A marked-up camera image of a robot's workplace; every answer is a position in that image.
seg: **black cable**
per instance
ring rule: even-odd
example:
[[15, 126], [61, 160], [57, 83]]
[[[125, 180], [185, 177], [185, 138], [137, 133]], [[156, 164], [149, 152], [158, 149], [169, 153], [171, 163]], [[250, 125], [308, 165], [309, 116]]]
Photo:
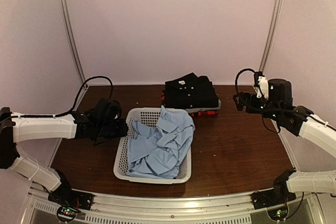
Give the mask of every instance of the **black cable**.
[[244, 73], [244, 72], [247, 72], [247, 71], [250, 71], [252, 73], [256, 73], [255, 70], [253, 70], [252, 68], [245, 68], [245, 69], [242, 69], [241, 71], [238, 72], [237, 76], [236, 76], [236, 79], [235, 79], [235, 89], [236, 89], [236, 93], [239, 97], [239, 99], [241, 100], [241, 102], [248, 108], [250, 109], [253, 109], [254, 111], [257, 111], [257, 112], [270, 112], [270, 113], [276, 113], [276, 112], [287, 112], [287, 113], [291, 113], [291, 114], [297, 114], [297, 115], [306, 115], [305, 113], [300, 113], [300, 112], [295, 112], [293, 110], [285, 110], [285, 109], [260, 109], [260, 108], [256, 108], [256, 107], [253, 107], [251, 106], [250, 104], [248, 104], [247, 102], [244, 101], [244, 99], [241, 97], [240, 93], [239, 93], [239, 89], [238, 89], [238, 79], [239, 79], [239, 76]]
[[[76, 95], [76, 97], [75, 97], [75, 100], [74, 100], [74, 102], [73, 102], [73, 105], [72, 105], [72, 107], [71, 107], [68, 111], [63, 112], [63, 113], [59, 113], [59, 114], [56, 114], [56, 115], [29, 115], [29, 114], [28, 114], [28, 115], [21, 115], [20, 117], [21, 117], [21, 118], [53, 118], [53, 117], [59, 118], [59, 117], [61, 117], [61, 116], [65, 116], [65, 115], [67, 115], [67, 114], [70, 114], [72, 111], [75, 110], [75, 107], [76, 107], [76, 105], [77, 105], [77, 101], [78, 101], [80, 92], [81, 92], [82, 89], [85, 87], [86, 83], [88, 83], [89, 81], [91, 81], [91, 80], [93, 80], [93, 79], [106, 79], [106, 80], [109, 81], [110, 86], [111, 86], [109, 99], [111, 99], [111, 98], [112, 98], [112, 93], [113, 93], [113, 83], [112, 83], [111, 79], [108, 78], [108, 77], [106, 77], [106, 76], [93, 76], [93, 77], [90, 77], [89, 79], [85, 80], [85, 82], [80, 86], [80, 88], [79, 88], [79, 90], [78, 90], [78, 92], [77, 92], [77, 95]], [[6, 120], [8, 120], [8, 119], [18, 118], [18, 117], [19, 117], [19, 116], [17, 116], [17, 115], [9, 116], [8, 118], [3, 119], [2, 121], [0, 121], [0, 125], [1, 125], [4, 121], [6, 121]]]
[[273, 133], [276, 133], [276, 134], [279, 134], [279, 133], [281, 132], [281, 128], [279, 128], [279, 131], [278, 131], [278, 132], [271, 130], [269, 127], [267, 127], [267, 125], [266, 125], [266, 123], [265, 123], [265, 121], [264, 121], [264, 117], [261, 116], [261, 118], [262, 118], [262, 122], [263, 122], [262, 124], [264, 125], [264, 127], [265, 127], [268, 131], [273, 132]]
[[298, 205], [298, 207], [295, 209], [295, 211], [290, 216], [288, 216], [288, 217], [285, 218], [285, 220], [288, 220], [288, 219], [292, 218], [297, 213], [297, 211], [300, 209], [300, 207], [302, 205], [304, 196], [305, 196], [305, 193], [302, 192], [302, 198], [300, 200], [300, 204]]
[[[318, 123], [320, 123], [320, 124], [325, 125], [325, 123], [323, 123], [322, 121], [320, 121], [320, 120], [314, 118], [312, 115], [308, 115], [308, 117], [314, 119], [316, 122], [318, 122]], [[329, 124], [327, 124], [327, 125], [325, 125], [325, 126], [328, 127], [328, 128], [330, 128], [330, 129], [332, 129], [333, 131], [336, 131], [336, 129], [335, 129], [333, 126], [329, 125]]]
[[75, 212], [75, 213], [77, 213], [77, 214], [81, 213], [81, 211], [78, 210], [78, 209], [74, 209], [74, 208], [71, 207], [71, 206], [67, 206], [67, 205], [61, 204], [58, 200], [56, 200], [56, 199], [54, 198], [53, 194], [52, 194], [52, 193], [51, 193], [45, 186], [43, 186], [43, 185], [41, 185], [41, 184], [39, 184], [39, 183], [37, 183], [37, 182], [34, 182], [34, 183], [37, 184], [37, 185], [40, 185], [41, 187], [43, 187], [43, 190], [44, 190], [46, 193], [48, 193], [49, 196], [54, 200], [54, 202], [57, 203], [57, 204], [59, 204], [61, 207], [70, 208], [73, 212]]

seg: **lavender wall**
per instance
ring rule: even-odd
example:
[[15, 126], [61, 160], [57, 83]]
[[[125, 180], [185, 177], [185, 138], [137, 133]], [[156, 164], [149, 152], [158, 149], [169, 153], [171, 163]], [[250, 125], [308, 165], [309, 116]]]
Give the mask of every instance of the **lavender wall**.
[[[268, 78], [290, 80], [296, 105], [304, 105], [336, 125], [336, 1], [284, 0], [267, 65]], [[285, 133], [302, 171], [336, 169], [336, 160], [314, 144]], [[321, 195], [328, 223], [336, 199]]]
[[[68, 0], [87, 77], [154, 84], [194, 71], [233, 84], [258, 68], [274, 0]], [[250, 83], [243, 76], [242, 83]]]
[[[80, 86], [59, 0], [0, 0], [0, 107], [57, 113], [71, 107]], [[21, 147], [47, 164], [56, 140]], [[0, 223], [18, 223], [29, 183], [0, 170]]]

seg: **wooden table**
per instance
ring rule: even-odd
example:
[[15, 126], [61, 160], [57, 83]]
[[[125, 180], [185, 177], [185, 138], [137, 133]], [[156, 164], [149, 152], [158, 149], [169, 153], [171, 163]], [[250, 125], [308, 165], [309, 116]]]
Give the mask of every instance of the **wooden table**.
[[[164, 86], [116, 86], [123, 116], [132, 108], [159, 107]], [[113, 165], [118, 139], [93, 147], [89, 139], [63, 140], [52, 168], [65, 173], [74, 189], [138, 197], [214, 196], [272, 187], [291, 163], [277, 134], [267, 131], [261, 116], [236, 110], [233, 86], [216, 86], [222, 101], [218, 116], [195, 118], [192, 176], [185, 184], [151, 185], [117, 179]], [[79, 111], [93, 108], [109, 87], [90, 87]]]

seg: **white plastic basket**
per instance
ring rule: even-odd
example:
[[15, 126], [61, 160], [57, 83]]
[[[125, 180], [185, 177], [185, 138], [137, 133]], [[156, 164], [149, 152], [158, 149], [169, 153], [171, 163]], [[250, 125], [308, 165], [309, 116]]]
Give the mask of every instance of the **white plastic basket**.
[[[168, 111], [182, 111], [187, 113], [185, 110], [177, 109], [167, 109]], [[128, 170], [127, 162], [127, 144], [128, 138], [134, 137], [134, 129], [132, 127], [133, 119], [138, 119], [140, 122], [147, 126], [155, 127], [156, 122], [161, 114], [161, 108], [136, 108], [132, 109], [126, 118], [127, 125], [129, 126], [128, 135], [120, 138], [120, 143], [117, 151], [117, 156], [115, 157], [113, 172], [115, 176], [119, 179], [128, 180], [131, 182], [138, 183], [149, 183], [149, 184], [180, 184], [185, 183], [191, 177], [191, 148], [189, 148], [187, 156], [184, 158], [180, 165], [180, 172], [175, 179], [163, 179], [163, 178], [138, 178], [127, 176], [126, 172]]]

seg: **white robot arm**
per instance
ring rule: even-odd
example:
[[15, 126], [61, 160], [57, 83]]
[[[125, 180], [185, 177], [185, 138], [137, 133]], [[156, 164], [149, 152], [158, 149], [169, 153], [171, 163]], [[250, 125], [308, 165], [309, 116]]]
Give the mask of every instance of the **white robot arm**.
[[[328, 122], [317, 115], [311, 115], [307, 117], [306, 122], [303, 122], [299, 136], [313, 142], [336, 158], [336, 131], [328, 125]], [[309, 173], [297, 171], [289, 176], [287, 187], [291, 193], [312, 191], [336, 194], [336, 170]]]
[[[254, 73], [256, 93], [239, 92], [238, 78], [245, 71]], [[291, 83], [284, 79], [267, 80], [262, 72], [243, 69], [236, 77], [236, 94], [233, 96], [237, 110], [261, 114], [277, 123], [278, 129], [287, 129], [321, 147], [336, 158], [336, 129], [311, 110], [293, 106]], [[336, 194], [336, 170], [327, 172], [286, 171], [274, 181], [272, 191], [256, 192], [252, 195], [255, 208], [283, 203], [295, 199], [297, 192]]]
[[0, 169], [11, 169], [38, 183], [49, 192], [50, 200], [62, 206], [89, 209], [90, 194], [71, 189], [65, 175], [39, 164], [35, 159], [19, 153], [16, 143], [46, 138], [111, 139], [127, 135], [128, 127], [121, 117], [118, 101], [101, 99], [87, 112], [71, 111], [59, 115], [26, 115], [12, 113], [10, 108], [0, 110]]

